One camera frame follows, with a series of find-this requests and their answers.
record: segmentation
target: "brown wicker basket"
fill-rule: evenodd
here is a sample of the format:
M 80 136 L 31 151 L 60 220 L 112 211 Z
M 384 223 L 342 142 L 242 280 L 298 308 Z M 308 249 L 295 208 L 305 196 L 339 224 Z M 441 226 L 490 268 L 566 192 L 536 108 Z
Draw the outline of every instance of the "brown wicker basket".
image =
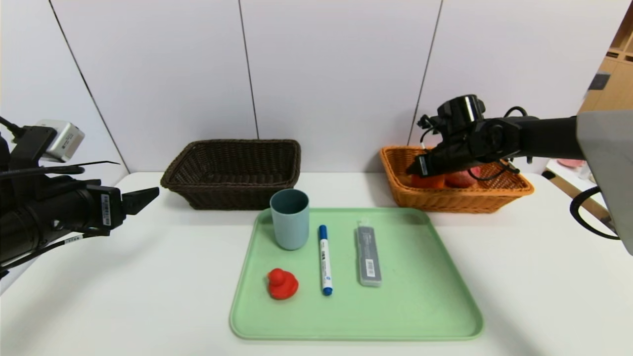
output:
M 294 140 L 208 140 L 190 143 L 169 165 L 161 185 L 194 209 L 262 210 L 299 179 Z
M 391 146 L 382 148 L 380 159 L 387 172 L 391 193 L 401 207 L 455 213 L 493 213 L 509 202 L 534 192 L 534 187 L 520 174 L 505 172 L 491 181 L 479 181 L 470 188 L 420 189 L 411 187 L 406 169 L 421 148 Z M 499 172 L 495 163 L 482 166 L 481 176 Z

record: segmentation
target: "light blue cup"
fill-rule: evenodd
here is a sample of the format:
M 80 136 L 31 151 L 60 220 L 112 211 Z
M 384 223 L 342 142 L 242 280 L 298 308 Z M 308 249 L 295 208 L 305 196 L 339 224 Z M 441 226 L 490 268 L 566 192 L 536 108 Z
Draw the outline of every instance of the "light blue cup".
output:
M 306 244 L 310 233 L 309 199 L 297 189 L 284 189 L 270 198 L 275 240 L 286 250 Z

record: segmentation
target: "rubber duck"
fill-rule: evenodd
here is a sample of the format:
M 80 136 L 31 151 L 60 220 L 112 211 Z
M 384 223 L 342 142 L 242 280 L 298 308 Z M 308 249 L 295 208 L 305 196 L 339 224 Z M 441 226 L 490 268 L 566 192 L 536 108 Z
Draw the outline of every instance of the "rubber duck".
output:
M 281 268 L 268 273 L 268 292 L 274 299 L 283 300 L 292 297 L 299 288 L 299 281 L 294 275 Z

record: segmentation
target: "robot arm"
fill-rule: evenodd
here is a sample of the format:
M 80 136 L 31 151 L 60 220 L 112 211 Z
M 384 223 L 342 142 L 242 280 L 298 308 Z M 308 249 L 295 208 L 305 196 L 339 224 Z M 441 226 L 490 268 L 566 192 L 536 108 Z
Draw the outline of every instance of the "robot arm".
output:
M 83 165 L 40 167 L 39 160 L 66 162 L 84 138 L 70 122 L 43 120 L 18 127 L 0 117 L 13 133 L 15 148 L 9 153 L 0 136 L 0 278 L 7 270 L 52 248 L 80 238 L 108 236 L 158 196 L 158 188 L 121 194 L 101 181 L 79 181 Z M 55 240 L 70 232 L 82 235 Z
M 406 173 L 428 177 L 521 156 L 527 156 L 528 162 L 533 156 L 587 160 L 599 186 L 590 193 L 603 192 L 619 238 L 633 255 L 633 189 L 629 188 L 633 177 L 633 111 L 596 111 L 539 120 L 525 113 L 507 117 L 510 111 L 503 118 L 485 119 L 485 110 L 475 95 L 466 95 L 444 103 L 437 109 L 438 116 L 423 117 L 419 126 L 440 133 L 442 142 L 417 156 Z M 572 215 L 581 203 L 572 203 Z

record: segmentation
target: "blue marker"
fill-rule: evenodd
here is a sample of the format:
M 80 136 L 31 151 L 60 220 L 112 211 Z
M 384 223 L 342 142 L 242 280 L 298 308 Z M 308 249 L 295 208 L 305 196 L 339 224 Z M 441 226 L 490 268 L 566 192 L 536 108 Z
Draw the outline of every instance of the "blue marker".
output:
M 332 294 L 332 268 L 330 267 L 330 250 L 327 244 L 327 227 L 318 227 L 318 239 L 321 245 L 321 287 L 324 295 Z

